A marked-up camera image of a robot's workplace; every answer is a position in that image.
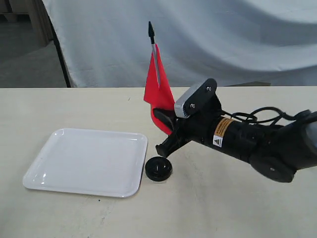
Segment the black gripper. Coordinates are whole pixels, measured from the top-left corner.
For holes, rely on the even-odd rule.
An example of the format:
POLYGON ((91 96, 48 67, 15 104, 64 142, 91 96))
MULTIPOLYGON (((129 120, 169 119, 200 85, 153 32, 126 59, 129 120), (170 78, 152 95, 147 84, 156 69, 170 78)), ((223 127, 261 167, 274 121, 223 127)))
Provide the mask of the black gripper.
POLYGON ((161 144, 156 145, 157 153, 168 157, 190 141, 204 146, 221 149, 223 137, 215 135, 216 128, 223 119, 221 102, 214 95, 197 113, 189 118, 178 118, 174 111, 155 108, 155 118, 164 125, 174 125, 172 134, 161 144))

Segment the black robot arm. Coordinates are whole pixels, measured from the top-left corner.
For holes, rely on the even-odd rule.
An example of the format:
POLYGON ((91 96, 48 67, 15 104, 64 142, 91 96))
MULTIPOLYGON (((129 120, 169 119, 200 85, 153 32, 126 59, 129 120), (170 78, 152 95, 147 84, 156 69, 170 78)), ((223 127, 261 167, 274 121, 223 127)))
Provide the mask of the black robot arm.
POLYGON ((250 164, 258 173, 277 182, 291 182, 296 171, 317 164, 317 115, 309 110, 290 116, 257 121, 254 113, 229 114, 217 96, 188 118, 174 111, 154 109, 153 114, 171 134, 156 146, 162 157, 195 141, 250 164))

